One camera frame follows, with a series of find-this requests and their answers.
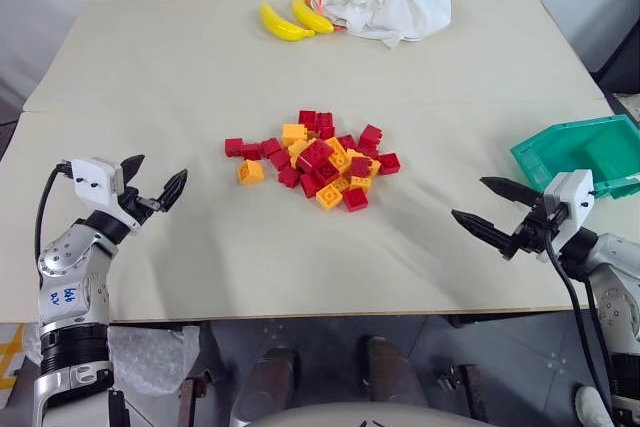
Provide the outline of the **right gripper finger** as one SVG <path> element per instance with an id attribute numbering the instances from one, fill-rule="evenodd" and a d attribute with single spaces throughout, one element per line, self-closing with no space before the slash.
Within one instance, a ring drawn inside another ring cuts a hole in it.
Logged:
<path id="1" fill-rule="evenodd" d="M 489 221 L 471 213 L 452 209 L 454 219 L 475 238 L 495 248 L 504 259 L 511 260 L 515 255 L 512 237 L 497 229 Z"/>
<path id="2" fill-rule="evenodd" d="M 480 182 L 492 192 L 511 202 L 534 207 L 540 199 L 540 193 L 504 177 L 481 177 Z"/>

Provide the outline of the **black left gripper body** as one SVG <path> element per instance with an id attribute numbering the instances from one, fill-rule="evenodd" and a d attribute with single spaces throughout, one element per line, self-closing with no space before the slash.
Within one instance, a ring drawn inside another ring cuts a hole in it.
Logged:
<path id="1" fill-rule="evenodd" d="M 117 220 L 119 235 L 135 234 L 140 227 L 155 213 L 166 212 L 167 207 L 160 199 L 144 198 L 134 187 L 125 187 L 118 196 Z"/>

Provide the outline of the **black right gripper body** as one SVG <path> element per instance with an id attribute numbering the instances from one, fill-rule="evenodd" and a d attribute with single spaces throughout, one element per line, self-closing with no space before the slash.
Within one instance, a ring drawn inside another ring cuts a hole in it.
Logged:
<path id="1" fill-rule="evenodd" d="M 559 202 L 548 213 L 544 198 L 539 197 L 511 235 L 509 255 L 514 256 L 519 250 L 527 253 L 543 252 L 546 241 L 548 238 L 555 238 L 569 213 L 569 205 L 566 202 Z"/>

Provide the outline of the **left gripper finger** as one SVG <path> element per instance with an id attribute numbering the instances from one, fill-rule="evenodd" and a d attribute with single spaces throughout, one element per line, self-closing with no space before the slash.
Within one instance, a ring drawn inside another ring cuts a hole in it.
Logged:
<path id="1" fill-rule="evenodd" d="M 161 195 L 157 198 L 159 210 L 168 212 L 182 195 L 188 178 L 188 170 L 182 169 L 174 174 L 164 185 Z"/>
<path id="2" fill-rule="evenodd" d="M 124 193 L 139 192 L 137 188 L 130 186 L 129 182 L 138 173 L 144 159 L 145 159 L 144 154 L 138 154 L 138 155 L 130 156 L 124 159 L 120 163 L 120 167 L 122 169 L 122 176 L 123 176 L 123 187 L 124 187 L 123 192 Z"/>

